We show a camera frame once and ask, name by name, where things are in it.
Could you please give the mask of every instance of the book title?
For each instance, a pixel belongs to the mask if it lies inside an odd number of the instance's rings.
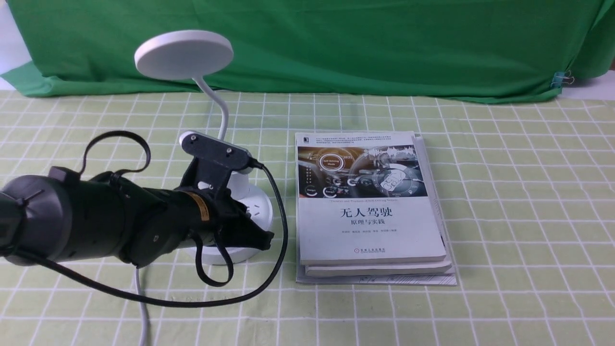
[[[351,225],[384,225],[386,219],[393,216],[389,207],[342,208],[341,216],[350,219]]]

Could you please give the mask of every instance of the green cloth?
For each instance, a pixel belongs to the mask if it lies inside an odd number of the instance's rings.
[[[428,95],[540,102],[555,73],[615,57],[615,0],[8,0],[33,64],[3,77],[30,97],[197,90],[141,76],[133,54],[203,29],[235,59],[207,76],[244,92]]]

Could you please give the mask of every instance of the steering wheel illustration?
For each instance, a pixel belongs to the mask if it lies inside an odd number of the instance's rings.
[[[361,155],[351,166],[348,185],[352,198],[426,196],[415,155],[387,154],[388,147]]]

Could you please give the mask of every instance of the table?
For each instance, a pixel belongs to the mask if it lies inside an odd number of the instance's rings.
[[[554,100],[486,106],[426,97],[221,93],[227,139],[277,177],[291,241],[269,289],[230,307],[150,307],[156,345],[608,345],[615,328],[615,103]],[[0,91],[0,181],[78,169],[86,143],[110,129],[146,138],[153,160],[137,183],[178,185],[188,129],[216,135],[216,105],[200,94],[26,99]],[[414,130],[424,136],[459,285],[309,286],[295,283],[296,131]],[[85,177],[136,167],[124,139],[98,144]],[[262,172],[253,182],[272,196]],[[205,287],[186,251],[142,271],[146,293],[175,300],[237,296],[264,280],[280,247],[236,267],[225,288]],[[120,289],[133,268],[115,259],[68,264]],[[225,277],[224,268],[206,268]],[[0,262],[0,335],[7,345],[136,345],[138,305],[39,267]]]

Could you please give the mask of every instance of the white lamp base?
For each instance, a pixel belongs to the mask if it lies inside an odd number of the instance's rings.
[[[248,176],[233,172],[228,183],[231,189],[231,196],[248,207],[251,219],[263,230],[268,231],[273,222],[273,206],[267,194],[256,185],[250,184]],[[196,255],[196,248],[185,249],[193,256]],[[258,249],[246,247],[227,247],[226,250],[231,256],[233,263],[243,262],[257,253]],[[202,253],[203,264],[226,265],[224,258],[215,247],[204,247]]]

